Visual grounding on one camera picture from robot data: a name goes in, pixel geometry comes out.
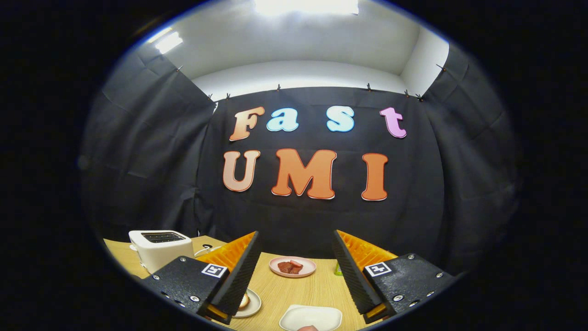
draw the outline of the pink plate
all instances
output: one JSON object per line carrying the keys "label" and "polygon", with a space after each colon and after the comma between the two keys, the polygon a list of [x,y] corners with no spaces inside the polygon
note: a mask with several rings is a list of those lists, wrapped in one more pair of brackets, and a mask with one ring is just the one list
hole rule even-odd
{"label": "pink plate", "polygon": [[[300,270],[299,274],[290,274],[290,273],[283,273],[278,268],[278,263],[281,262],[290,262],[290,260],[294,260],[300,264],[302,264],[302,269]],[[289,278],[301,278],[306,277],[316,270],[316,264],[309,259],[305,259],[303,257],[298,256],[280,256],[272,259],[269,262],[269,268],[272,269],[273,272],[277,273],[280,276],[289,277]]]}

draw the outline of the white ceiling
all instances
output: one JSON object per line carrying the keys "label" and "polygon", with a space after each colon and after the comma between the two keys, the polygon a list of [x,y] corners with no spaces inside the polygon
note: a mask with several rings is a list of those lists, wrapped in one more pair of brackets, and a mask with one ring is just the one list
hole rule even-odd
{"label": "white ceiling", "polygon": [[171,27],[183,43],[165,56],[191,80],[270,61],[342,62],[400,75],[419,24],[387,5],[359,0],[359,15],[269,17],[253,0],[211,1]]}

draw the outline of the black curtain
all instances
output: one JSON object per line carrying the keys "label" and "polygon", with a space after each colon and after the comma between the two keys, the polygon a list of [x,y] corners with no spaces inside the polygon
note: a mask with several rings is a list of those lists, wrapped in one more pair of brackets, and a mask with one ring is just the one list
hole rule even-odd
{"label": "black curtain", "polygon": [[[450,273],[473,268],[504,236],[516,210],[520,150],[505,107],[479,66],[451,46],[445,68],[423,101],[334,87],[266,91],[220,101],[198,171],[201,233],[231,241],[259,230],[266,252],[332,258],[332,231],[340,229],[395,254],[417,253]],[[355,111],[351,131],[327,129],[325,112],[333,105]],[[229,141],[235,114],[256,107],[264,107],[265,114],[248,129],[250,136]],[[269,131],[265,125],[271,112],[286,107],[298,111],[299,127]],[[387,131],[379,111],[388,107],[402,114],[405,138]],[[296,149],[304,165],[317,150],[335,151],[335,198],[272,194],[280,148]],[[223,154],[240,152],[235,178],[241,179],[247,150],[261,152],[253,183],[244,192],[230,191],[222,181]],[[389,159],[388,197],[383,201],[360,196],[366,185],[364,153]]]}
{"label": "black curtain", "polygon": [[453,44],[439,76],[423,95],[445,179],[448,272],[470,269],[506,234],[519,205],[522,149],[510,115],[469,54]]}
{"label": "black curtain", "polygon": [[95,98],[78,160],[85,213],[102,237],[198,235],[195,173],[214,106],[152,44],[120,61]]}

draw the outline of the small white plate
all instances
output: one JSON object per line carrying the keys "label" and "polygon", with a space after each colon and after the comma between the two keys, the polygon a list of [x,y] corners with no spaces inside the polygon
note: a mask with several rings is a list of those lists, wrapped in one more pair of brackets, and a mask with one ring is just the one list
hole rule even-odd
{"label": "small white plate", "polygon": [[[290,260],[294,260],[300,264],[302,264],[302,269],[300,270],[299,274],[292,274],[292,273],[284,273],[280,271],[278,268],[278,263],[281,262],[290,262]],[[269,268],[272,269],[273,272],[277,273],[280,276],[290,277],[290,278],[301,278],[310,275],[311,273],[315,272],[316,270],[316,263],[310,261],[309,259],[305,259],[303,257],[298,256],[280,256],[272,259],[269,262]]]}
{"label": "small white plate", "polygon": [[314,325],[318,331],[333,331],[341,326],[342,319],[343,313],[337,308],[291,304],[279,324],[287,331],[297,331],[309,325]]}
{"label": "small white plate", "polygon": [[233,317],[241,318],[241,317],[249,317],[259,311],[261,308],[261,299],[257,295],[257,293],[247,289],[247,295],[249,296],[249,304],[243,308],[243,310],[238,310],[237,314]]}

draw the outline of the white toaster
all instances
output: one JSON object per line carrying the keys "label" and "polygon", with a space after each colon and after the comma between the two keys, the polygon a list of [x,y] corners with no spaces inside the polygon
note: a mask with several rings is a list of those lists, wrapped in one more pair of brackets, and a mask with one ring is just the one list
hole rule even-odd
{"label": "white toaster", "polygon": [[178,256],[194,255],[192,239],[176,231],[134,230],[129,232],[129,238],[141,265],[151,274]]}

